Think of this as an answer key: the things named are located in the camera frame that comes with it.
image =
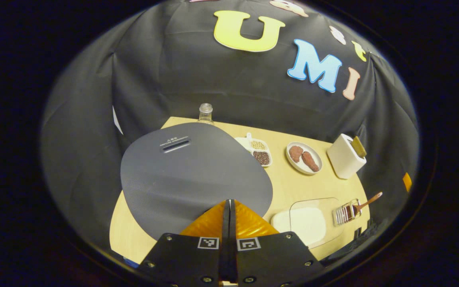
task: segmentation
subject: orange object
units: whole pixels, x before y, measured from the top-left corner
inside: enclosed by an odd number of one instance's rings
[[[410,187],[412,187],[412,179],[410,178],[410,175],[408,175],[408,173],[405,173],[405,175],[403,176],[403,183],[405,184],[406,192],[409,192]]]
[[[222,216],[226,201],[215,205],[191,223],[180,235],[222,237]],[[279,233],[249,207],[235,200],[237,239],[267,236]]]

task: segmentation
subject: grain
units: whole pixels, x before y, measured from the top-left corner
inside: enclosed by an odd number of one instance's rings
[[[270,158],[266,152],[253,152],[253,156],[260,163],[260,165],[268,165],[270,163]]]
[[[255,141],[251,142],[251,147],[253,147],[253,149],[266,149],[264,144],[262,144],[261,142],[255,142]]]

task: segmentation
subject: white container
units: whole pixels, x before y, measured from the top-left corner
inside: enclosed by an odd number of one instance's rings
[[[327,149],[327,155],[338,178],[349,179],[366,164],[366,158],[357,155],[350,145],[353,139],[346,134],[341,134]]]

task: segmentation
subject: blue letter m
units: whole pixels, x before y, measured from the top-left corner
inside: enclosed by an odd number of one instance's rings
[[[316,82],[323,74],[324,77],[318,82],[318,85],[326,91],[335,92],[335,78],[339,67],[341,67],[341,61],[333,55],[327,55],[320,62],[313,45],[300,39],[295,39],[293,42],[298,46],[297,60],[295,60],[293,68],[288,70],[288,76],[305,80],[307,76],[304,70],[307,65],[311,83]]]

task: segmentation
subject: foam letter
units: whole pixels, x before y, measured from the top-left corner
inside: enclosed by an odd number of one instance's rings
[[[329,26],[329,28],[334,38],[338,40],[339,42],[341,42],[343,45],[346,45],[346,40],[345,40],[345,36],[343,36],[343,33],[341,33],[338,29],[332,26]]]
[[[366,62],[366,57],[364,57],[366,52],[364,51],[364,49],[362,49],[362,46],[359,43],[356,43],[356,42],[353,42],[353,41],[352,41],[352,43],[355,45],[355,52],[357,53],[357,56],[359,56],[359,58],[361,58],[361,60]]]
[[[216,11],[218,17],[215,24],[214,37],[217,42],[232,49],[244,51],[268,51],[275,47],[279,38],[279,28],[285,24],[279,20],[260,16],[258,20],[263,22],[263,35],[258,40],[251,40],[240,35],[240,28],[244,19],[251,15],[239,11]]]
[[[272,4],[275,7],[284,9],[286,11],[292,11],[293,13],[300,15],[300,16],[309,17],[309,15],[304,12],[304,9],[302,9],[302,7],[295,5],[288,1],[273,0],[273,1],[270,1],[270,4]]]
[[[348,84],[346,85],[346,89],[343,91],[343,96],[348,100],[354,100],[357,80],[361,78],[361,75],[358,71],[351,67],[348,67],[348,71],[350,71],[350,78],[348,78]]]
[[[293,68],[288,70],[288,76],[298,80],[305,80],[307,76],[304,70],[307,65],[311,83],[316,82],[323,74],[324,77],[318,82],[318,85],[326,91],[335,92],[335,79],[342,62],[333,55],[327,55],[320,62],[313,45],[300,39],[295,39],[293,42],[298,46],[297,59]]]

